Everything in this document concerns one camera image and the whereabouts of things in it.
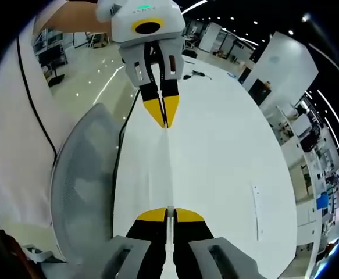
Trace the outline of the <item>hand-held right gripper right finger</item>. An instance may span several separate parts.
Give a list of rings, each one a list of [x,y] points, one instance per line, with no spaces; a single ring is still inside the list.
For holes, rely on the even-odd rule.
[[[175,208],[173,260],[178,278],[262,278],[256,261],[215,238],[196,212]]]

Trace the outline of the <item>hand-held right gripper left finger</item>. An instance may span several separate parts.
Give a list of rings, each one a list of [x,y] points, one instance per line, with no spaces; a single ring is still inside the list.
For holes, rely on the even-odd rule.
[[[101,278],[160,278],[166,260],[167,208],[139,215],[126,236],[111,241]]]

